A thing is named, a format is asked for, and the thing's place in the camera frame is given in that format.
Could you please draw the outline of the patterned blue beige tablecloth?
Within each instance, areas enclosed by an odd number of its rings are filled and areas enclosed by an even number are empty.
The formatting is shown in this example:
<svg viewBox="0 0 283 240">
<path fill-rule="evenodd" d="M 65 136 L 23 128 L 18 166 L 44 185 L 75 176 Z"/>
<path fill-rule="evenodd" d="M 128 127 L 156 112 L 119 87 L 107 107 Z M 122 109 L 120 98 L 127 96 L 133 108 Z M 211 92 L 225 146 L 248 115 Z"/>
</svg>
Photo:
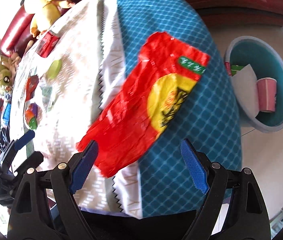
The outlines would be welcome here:
<svg viewBox="0 0 283 240">
<path fill-rule="evenodd" d="M 21 136 L 26 82 L 45 79 L 54 60 L 33 148 L 48 170 L 95 140 L 99 153 L 75 199 L 82 209 L 136 218 L 201 206 L 180 153 L 193 146 L 224 167 L 241 167 L 239 114 L 221 55 L 185 0 L 81 0 L 51 28 L 60 39 L 48 57 L 32 48 L 13 88 L 10 136 Z"/>
</svg>

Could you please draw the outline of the pink paper cup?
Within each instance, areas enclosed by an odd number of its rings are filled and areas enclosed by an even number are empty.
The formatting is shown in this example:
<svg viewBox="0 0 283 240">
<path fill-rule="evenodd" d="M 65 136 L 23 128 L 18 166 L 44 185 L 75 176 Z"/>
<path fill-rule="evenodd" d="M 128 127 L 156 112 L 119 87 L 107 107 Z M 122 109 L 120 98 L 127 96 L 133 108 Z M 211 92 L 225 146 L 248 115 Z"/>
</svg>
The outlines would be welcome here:
<svg viewBox="0 0 283 240">
<path fill-rule="evenodd" d="M 275 112 L 277 81 L 271 77 L 257 80 L 257 94 L 259 98 L 259 110 L 264 113 Z"/>
</svg>

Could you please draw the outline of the red yellow snack bag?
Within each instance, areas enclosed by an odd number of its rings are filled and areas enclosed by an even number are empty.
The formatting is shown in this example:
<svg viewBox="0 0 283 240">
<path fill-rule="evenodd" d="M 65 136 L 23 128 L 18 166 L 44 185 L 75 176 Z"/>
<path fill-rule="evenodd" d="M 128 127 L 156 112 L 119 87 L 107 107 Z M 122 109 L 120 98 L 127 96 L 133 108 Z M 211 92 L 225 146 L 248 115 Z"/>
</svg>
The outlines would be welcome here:
<svg viewBox="0 0 283 240">
<path fill-rule="evenodd" d="M 165 131 L 201 79 L 210 56 L 166 32 L 141 47 L 118 94 L 77 144 L 98 143 L 94 164 L 105 178 L 140 159 Z"/>
</svg>

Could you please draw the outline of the green cardboard box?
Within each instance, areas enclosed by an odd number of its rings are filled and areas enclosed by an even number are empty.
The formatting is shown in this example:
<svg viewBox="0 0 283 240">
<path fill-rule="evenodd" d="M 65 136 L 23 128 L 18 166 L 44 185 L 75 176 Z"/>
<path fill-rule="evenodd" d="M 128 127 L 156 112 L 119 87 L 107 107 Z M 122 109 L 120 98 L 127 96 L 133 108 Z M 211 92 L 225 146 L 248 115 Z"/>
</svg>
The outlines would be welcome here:
<svg viewBox="0 0 283 240">
<path fill-rule="evenodd" d="M 231 71 L 231 75 L 234 76 L 236 75 L 239 71 L 241 71 L 244 68 L 244 66 L 241 65 L 237 65 L 237 64 L 232 64 L 230 66 L 230 71 Z"/>
</svg>

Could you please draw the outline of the blue grey trash bucket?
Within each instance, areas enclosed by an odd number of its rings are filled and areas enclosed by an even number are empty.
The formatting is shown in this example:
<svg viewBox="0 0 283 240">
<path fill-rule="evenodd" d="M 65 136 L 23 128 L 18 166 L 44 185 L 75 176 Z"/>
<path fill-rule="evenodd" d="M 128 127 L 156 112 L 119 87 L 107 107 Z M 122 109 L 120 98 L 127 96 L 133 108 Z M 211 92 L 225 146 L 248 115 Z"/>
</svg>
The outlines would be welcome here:
<svg viewBox="0 0 283 240">
<path fill-rule="evenodd" d="M 283 129 L 283 60 L 265 41 L 240 36 L 224 56 L 243 126 L 263 133 Z"/>
</svg>

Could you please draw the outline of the lime green plastic lid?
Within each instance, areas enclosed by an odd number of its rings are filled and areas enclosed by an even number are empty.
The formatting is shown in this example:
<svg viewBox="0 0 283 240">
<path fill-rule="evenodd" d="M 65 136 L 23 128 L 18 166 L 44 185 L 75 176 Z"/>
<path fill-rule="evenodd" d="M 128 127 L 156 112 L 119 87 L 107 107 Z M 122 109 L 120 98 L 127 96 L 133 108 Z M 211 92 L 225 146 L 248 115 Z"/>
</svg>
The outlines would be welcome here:
<svg viewBox="0 0 283 240">
<path fill-rule="evenodd" d="M 55 79 L 60 70 L 61 70 L 61 66 L 62 66 L 62 61 L 61 60 L 55 60 L 52 62 L 52 64 L 50 65 L 49 69 L 47 70 L 47 78 L 48 79 Z"/>
</svg>

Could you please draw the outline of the purple green toy egg capsule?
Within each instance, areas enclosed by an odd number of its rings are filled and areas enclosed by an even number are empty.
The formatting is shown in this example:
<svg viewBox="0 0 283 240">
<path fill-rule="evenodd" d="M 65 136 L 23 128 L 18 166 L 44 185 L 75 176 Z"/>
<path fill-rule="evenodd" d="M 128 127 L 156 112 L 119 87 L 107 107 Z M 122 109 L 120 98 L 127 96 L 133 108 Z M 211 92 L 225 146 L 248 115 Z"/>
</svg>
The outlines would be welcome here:
<svg viewBox="0 0 283 240">
<path fill-rule="evenodd" d="M 42 110 L 36 103 L 31 103 L 28 107 L 28 112 L 31 118 L 36 118 L 36 120 L 42 119 Z"/>
</svg>

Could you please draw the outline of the red soda can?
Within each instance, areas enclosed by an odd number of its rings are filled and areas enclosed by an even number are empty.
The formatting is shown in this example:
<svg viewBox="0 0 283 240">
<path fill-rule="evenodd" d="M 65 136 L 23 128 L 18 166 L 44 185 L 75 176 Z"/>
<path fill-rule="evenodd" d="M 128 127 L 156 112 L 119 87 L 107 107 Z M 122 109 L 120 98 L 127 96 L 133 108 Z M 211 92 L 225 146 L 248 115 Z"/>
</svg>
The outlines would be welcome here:
<svg viewBox="0 0 283 240">
<path fill-rule="evenodd" d="M 48 55 L 55 48 L 56 44 L 60 40 L 60 37 L 52 31 L 47 31 L 45 35 L 39 40 L 39 45 L 36 48 L 36 53 L 42 57 L 47 58 Z"/>
</svg>

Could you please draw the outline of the orange foil snack wrapper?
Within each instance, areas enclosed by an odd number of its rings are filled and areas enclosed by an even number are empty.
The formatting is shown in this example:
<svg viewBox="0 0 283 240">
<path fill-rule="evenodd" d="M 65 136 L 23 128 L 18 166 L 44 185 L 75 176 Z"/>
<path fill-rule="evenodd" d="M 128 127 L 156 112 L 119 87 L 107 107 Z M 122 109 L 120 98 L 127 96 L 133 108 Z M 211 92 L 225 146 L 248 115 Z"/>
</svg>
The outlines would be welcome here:
<svg viewBox="0 0 283 240">
<path fill-rule="evenodd" d="M 33 98 L 35 89 L 38 84 L 39 84 L 39 77 L 37 75 L 28 77 L 28 80 L 26 83 L 26 101 Z"/>
</svg>

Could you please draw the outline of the yellow chick plush toy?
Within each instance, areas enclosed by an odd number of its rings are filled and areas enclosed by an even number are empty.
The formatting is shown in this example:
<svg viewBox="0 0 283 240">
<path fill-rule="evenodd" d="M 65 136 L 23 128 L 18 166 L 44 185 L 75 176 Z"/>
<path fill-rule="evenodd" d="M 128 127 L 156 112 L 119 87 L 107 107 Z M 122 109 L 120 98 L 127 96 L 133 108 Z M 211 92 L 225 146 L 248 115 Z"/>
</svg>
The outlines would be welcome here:
<svg viewBox="0 0 283 240">
<path fill-rule="evenodd" d="M 60 9 L 75 5 L 70 0 L 24 0 L 25 11 L 33 15 L 29 32 L 33 38 L 44 34 L 61 17 Z"/>
</svg>

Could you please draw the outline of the white tissue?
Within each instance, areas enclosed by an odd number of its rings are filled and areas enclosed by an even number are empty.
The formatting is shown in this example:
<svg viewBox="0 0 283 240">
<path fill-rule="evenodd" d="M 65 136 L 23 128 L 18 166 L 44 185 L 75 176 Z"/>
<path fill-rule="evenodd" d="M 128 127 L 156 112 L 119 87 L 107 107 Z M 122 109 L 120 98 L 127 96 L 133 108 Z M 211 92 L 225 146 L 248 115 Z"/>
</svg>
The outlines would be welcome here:
<svg viewBox="0 0 283 240">
<path fill-rule="evenodd" d="M 250 64 L 244 66 L 232 78 L 236 99 L 247 116 L 255 118 L 259 111 L 257 77 Z"/>
</svg>

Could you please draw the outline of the clear green printed wrapper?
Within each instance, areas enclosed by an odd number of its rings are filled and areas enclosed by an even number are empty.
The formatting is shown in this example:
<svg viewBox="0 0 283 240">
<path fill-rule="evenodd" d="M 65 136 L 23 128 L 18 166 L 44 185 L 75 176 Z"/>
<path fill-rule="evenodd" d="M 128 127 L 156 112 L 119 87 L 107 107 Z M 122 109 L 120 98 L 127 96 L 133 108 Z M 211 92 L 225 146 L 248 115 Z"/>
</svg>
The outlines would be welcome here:
<svg viewBox="0 0 283 240">
<path fill-rule="evenodd" d="M 44 110 L 46 112 L 51 111 L 52 107 L 55 104 L 55 99 L 56 99 L 55 88 L 51 85 L 42 85 L 41 95 L 42 95 L 42 104 Z"/>
</svg>

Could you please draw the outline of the olive dinosaur plush toy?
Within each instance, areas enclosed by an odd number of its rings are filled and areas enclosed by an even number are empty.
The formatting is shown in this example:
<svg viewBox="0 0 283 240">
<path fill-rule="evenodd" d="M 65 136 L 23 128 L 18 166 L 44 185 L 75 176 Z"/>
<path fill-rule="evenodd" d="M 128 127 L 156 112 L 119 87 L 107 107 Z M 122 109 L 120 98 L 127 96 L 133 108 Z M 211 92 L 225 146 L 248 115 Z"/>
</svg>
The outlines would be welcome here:
<svg viewBox="0 0 283 240">
<path fill-rule="evenodd" d="M 21 57 L 18 53 L 12 53 L 10 57 L 0 56 L 0 94 L 4 94 L 13 87 L 20 62 Z"/>
</svg>

